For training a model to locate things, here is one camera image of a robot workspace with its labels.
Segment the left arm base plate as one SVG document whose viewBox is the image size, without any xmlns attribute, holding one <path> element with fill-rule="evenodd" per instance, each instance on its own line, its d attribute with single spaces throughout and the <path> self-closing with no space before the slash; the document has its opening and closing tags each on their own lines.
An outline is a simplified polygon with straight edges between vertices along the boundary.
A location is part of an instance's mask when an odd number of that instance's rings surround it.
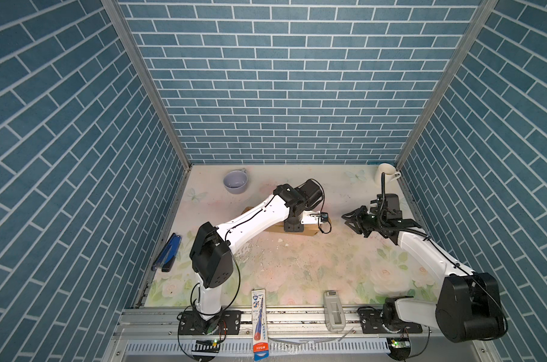
<svg viewBox="0 0 547 362">
<path fill-rule="evenodd" d="M 198 312 L 184 311 L 179 317 L 179 334 L 185 336 L 238 335 L 242 312 L 228 310 L 205 320 Z"/>
</svg>

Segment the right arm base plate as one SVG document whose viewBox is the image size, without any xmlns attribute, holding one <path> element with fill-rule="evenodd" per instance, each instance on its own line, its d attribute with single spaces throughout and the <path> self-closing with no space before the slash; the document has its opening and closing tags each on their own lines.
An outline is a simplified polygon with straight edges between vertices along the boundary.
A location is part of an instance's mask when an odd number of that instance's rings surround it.
<svg viewBox="0 0 547 362">
<path fill-rule="evenodd" d="M 389 306 L 386 307 L 386 310 L 362 306 L 356 312 L 359 315 L 364 334 L 420 334 L 423 332 L 420 324 L 400 320 L 394 309 Z"/>
</svg>

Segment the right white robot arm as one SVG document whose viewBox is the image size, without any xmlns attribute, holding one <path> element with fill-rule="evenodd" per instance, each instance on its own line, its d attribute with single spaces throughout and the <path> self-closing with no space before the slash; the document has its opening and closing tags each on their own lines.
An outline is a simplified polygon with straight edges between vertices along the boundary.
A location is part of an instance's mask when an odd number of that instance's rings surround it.
<svg viewBox="0 0 547 362">
<path fill-rule="evenodd" d="M 458 261 L 418 222 L 403 218 L 397 195 L 378 195 L 372 205 L 343 214 L 346 226 L 365 238 L 376 232 L 392 241 L 414 257 L 440 287 L 435 302 L 411 296 L 386 299 L 381 314 L 386 329 L 398 333 L 404 324 L 421 325 L 440 330 L 455 343 L 500 339 L 507 333 L 507 315 L 492 275 Z"/>
</svg>

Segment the brown cardboard box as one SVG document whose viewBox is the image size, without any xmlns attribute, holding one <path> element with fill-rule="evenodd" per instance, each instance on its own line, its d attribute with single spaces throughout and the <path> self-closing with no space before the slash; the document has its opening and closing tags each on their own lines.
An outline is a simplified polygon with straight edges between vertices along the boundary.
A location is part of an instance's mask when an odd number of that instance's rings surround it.
<svg viewBox="0 0 547 362">
<path fill-rule="evenodd" d="M 250 221 L 251 217 L 253 217 L 256 214 L 261 213 L 261 208 L 255 207 L 255 208 L 246 208 L 244 210 L 244 213 L 237 217 L 235 225 L 241 224 L 240 228 L 243 232 L 249 232 L 250 235 L 256 236 L 262 232 L 274 232 L 274 233 L 292 233 L 295 235 L 302 235 L 302 236 L 314 236 L 319 232 L 318 226 L 316 223 L 314 224 L 302 224 L 303 229 L 300 232 L 290 232 L 286 230 L 284 221 L 280 221 L 279 223 L 270 224 L 267 228 L 264 227 L 265 223 L 258 221 L 255 219 L 254 221 Z"/>
</svg>

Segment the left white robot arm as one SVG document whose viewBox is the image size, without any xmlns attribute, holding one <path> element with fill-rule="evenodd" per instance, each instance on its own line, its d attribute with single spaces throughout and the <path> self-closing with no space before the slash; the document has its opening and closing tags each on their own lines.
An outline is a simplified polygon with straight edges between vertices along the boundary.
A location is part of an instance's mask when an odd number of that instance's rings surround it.
<svg viewBox="0 0 547 362">
<path fill-rule="evenodd" d="M 199 287 L 192 311 L 201 321 L 215 319 L 225 310 L 222 285 L 237 270 L 234 255 L 244 244 L 278 223 L 285 233 L 303 233 L 309 225 L 321 227 L 329 222 L 321 210 L 324 201 L 323 187 L 315 179 L 308 179 L 296 187 L 277 186 L 261 204 L 229 222 L 201 225 L 190 250 Z"/>
</svg>

